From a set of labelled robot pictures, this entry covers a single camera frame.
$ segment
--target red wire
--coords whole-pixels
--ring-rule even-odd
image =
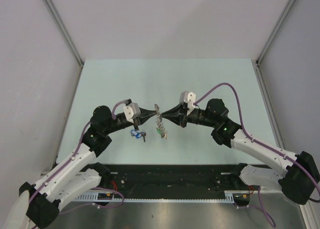
[[[111,183],[113,184],[113,189],[118,191],[118,186],[117,186],[116,182],[114,180],[112,180]]]
[[[252,195],[252,194],[255,192],[255,189],[254,189],[254,187],[253,187],[252,185],[250,185],[249,188],[250,188],[250,191],[252,191],[252,192],[250,193],[250,195]]]

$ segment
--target metal profile bar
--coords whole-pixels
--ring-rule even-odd
[[[302,217],[307,229],[320,228],[320,224],[317,222],[316,210],[313,208],[312,202],[308,201],[305,205],[300,205]]]
[[[260,65],[261,62],[263,61],[267,51],[269,50],[269,48],[271,47],[274,39],[276,38],[278,32],[280,31],[281,27],[283,26],[286,18],[288,17],[289,13],[291,12],[294,4],[296,3],[297,0],[289,0],[286,4],[286,6],[284,7],[284,10],[281,13],[280,18],[278,19],[278,21],[276,22],[268,40],[266,41],[266,44],[264,45],[262,52],[260,53],[258,59],[257,59],[257,64]]]
[[[65,134],[65,131],[66,131],[66,128],[67,128],[69,116],[70,116],[70,113],[71,113],[71,108],[72,108],[72,105],[73,105],[75,97],[76,97],[76,93],[77,93],[77,89],[78,89],[78,86],[79,86],[81,74],[82,74],[82,70],[79,71],[79,75],[77,77],[77,80],[76,80],[76,83],[75,83],[75,87],[74,87],[74,90],[73,90],[72,99],[71,99],[70,104],[68,105],[67,115],[65,117],[63,128],[62,128],[62,131],[61,131],[61,134],[60,134],[60,137],[59,137],[59,144],[55,148],[55,152],[53,153],[53,158],[50,159],[50,165],[48,166],[48,168],[46,168],[48,171],[50,171],[54,167],[54,165],[56,163],[56,160],[57,160],[57,157],[58,157],[58,153],[59,153],[59,150],[60,150],[60,147],[61,147],[61,144],[62,144],[62,140],[64,138],[64,134]]]
[[[55,5],[53,3],[52,0],[43,0],[46,8],[48,9],[49,13],[51,14],[56,26],[58,27],[59,31],[62,34],[62,37],[64,38],[66,44],[68,45],[69,49],[71,50],[75,60],[77,61],[77,63],[79,64],[79,66],[82,68],[84,65],[84,61],[81,59],[81,56],[73,42],[73,40],[71,39],[65,24],[63,23],[61,17],[59,16],[59,13],[57,11],[57,9],[55,8]]]
[[[264,102],[264,105],[265,105],[265,108],[267,111],[267,115],[268,115],[269,121],[271,123],[271,128],[272,128],[272,132],[274,135],[276,145],[279,148],[286,149],[283,137],[280,132],[280,127],[279,127],[279,124],[276,119],[275,111],[272,106],[271,99],[270,99],[270,96],[269,96],[269,93],[268,93],[268,90],[267,90],[267,87],[265,84],[265,80],[264,80],[262,73],[261,73],[261,69],[257,65],[257,63],[255,63],[255,62],[252,63],[252,65],[254,68],[254,72],[255,72],[255,76],[256,76],[258,85],[260,87],[260,91],[261,91],[263,102]]]
[[[100,193],[107,193],[106,191],[88,191],[73,200],[73,202],[99,202],[99,203],[109,203],[109,202],[118,202],[120,203],[122,199],[120,198],[105,198],[98,199]],[[125,203],[235,203],[233,194],[230,192],[224,193],[225,199],[140,199],[140,198],[126,198],[124,199]]]

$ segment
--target white wall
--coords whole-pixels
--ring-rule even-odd
[[[257,59],[288,0],[53,0],[86,59]]]
[[[42,0],[0,0],[0,228],[53,160],[80,68]]]
[[[288,150],[313,155],[320,169],[320,3],[298,0],[262,61]]]

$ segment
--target purple cable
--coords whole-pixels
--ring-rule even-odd
[[[260,191],[261,191],[261,186],[259,186],[259,188],[258,188],[258,197],[259,197],[259,202],[260,202],[260,205],[261,205],[261,210],[262,210],[266,220],[270,224],[270,226],[273,227],[273,228],[276,228],[276,223],[275,223],[274,219],[268,214],[268,212],[265,209],[264,203],[263,203],[262,198],[261,198]]]
[[[116,103],[112,109],[112,113],[111,113],[111,116],[112,116],[112,119],[115,120],[117,117],[115,115],[115,112],[116,112],[116,109],[119,105],[121,104],[126,104],[128,103],[128,100],[122,100],[122,101],[119,101],[118,103]]]
[[[260,207],[258,207],[258,206],[256,206],[256,205],[249,205],[249,206],[238,206],[236,203],[234,203],[234,205],[237,207],[237,209],[248,209],[248,208],[255,208],[255,209],[258,209],[258,210],[260,210],[260,211],[262,211],[263,212],[263,210],[260,208]],[[273,228],[276,228],[276,222],[275,222],[275,220],[272,218],[272,216],[268,213],[268,212],[265,212],[266,213],[266,218],[267,218],[267,220],[268,219],[270,219],[271,220],[271,222],[272,222],[272,224],[269,222],[269,220],[268,220],[268,222],[269,222],[269,224],[271,225],[271,227],[273,227]]]
[[[284,159],[288,159],[290,162],[292,162],[293,164],[295,164],[298,168],[300,168],[309,178],[310,180],[312,181],[312,183],[314,184],[316,190],[318,191],[319,195],[320,195],[320,186],[317,184],[316,180],[313,178],[313,176],[302,166],[300,165],[298,162],[296,162],[294,159],[292,159],[291,157],[285,155],[284,153],[272,148],[271,146],[269,145],[266,145],[264,144],[263,142],[259,141],[259,140],[256,140],[256,139],[253,139],[252,136],[249,135],[249,133],[247,132],[247,130],[245,129],[245,125],[244,125],[244,121],[243,121],[243,117],[242,117],[242,112],[241,112],[241,107],[240,107],[240,101],[239,101],[239,97],[238,97],[238,94],[236,92],[236,89],[230,84],[230,83],[227,83],[227,82],[222,82],[218,85],[216,85],[214,88],[212,88],[211,90],[209,90],[203,97],[201,97],[199,100],[197,100],[194,105],[197,105],[198,103],[200,103],[203,99],[205,99],[210,93],[212,93],[215,89],[221,87],[221,86],[229,86],[234,95],[235,95],[235,99],[236,99],[236,103],[237,103],[237,106],[238,106],[238,111],[239,111],[239,117],[240,117],[240,124],[242,126],[242,130],[243,130],[243,133],[253,142],[259,144],[260,146],[263,146],[269,150],[271,150],[272,152],[278,154],[279,156],[283,157]]]
[[[113,193],[116,193],[118,194],[120,197],[122,197],[122,201],[117,204],[117,205],[110,205],[110,206],[107,206],[107,205],[98,205],[100,206],[101,208],[106,208],[106,209],[112,209],[112,208],[117,208],[117,207],[120,207],[124,202],[125,202],[125,197],[124,195],[122,195],[119,191],[116,191],[116,190],[111,190],[111,189],[107,189],[107,188],[102,188],[102,187],[94,187],[92,188],[94,190],[103,190],[103,191],[107,191],[107,192],[113,192]],[[64,211],[64,212],[60,212],[59,215],[64,215],[64,214],[67,214],[67,213],[70,213],[70,212],[73,212],[79,208],[82,208],[82,207],[86,207],[86,206],[92,206],[93,204],[92,203],[85,203],[85,204],[81,204],[81,205],[78,205],[70,210],[67,210],[67,211]]]
[[[59,172],[61,172],[72,161],[71,158],[74,157],[75,155],[77,155],[77,153],[80,149],[85,131],[89,125],[90,125],[90,121],[84,126],[82,133],[81,133],[81,136],[80,136],[80,140],[79,140],[78,145],[77,145],[74,153],[72,154],[72,156],[58,170],[56,170],[56,172],[53,173],[44,183],[42,183],[41,186],[39,186],[39,188],[35,191],[35,193],[33,193],[33,195],[30,197],[29,204],[33,201],[33,199],[36,197],[36,195],[45,187],[45,183],[50,182],[52,180],[52,178],[54,178]]]

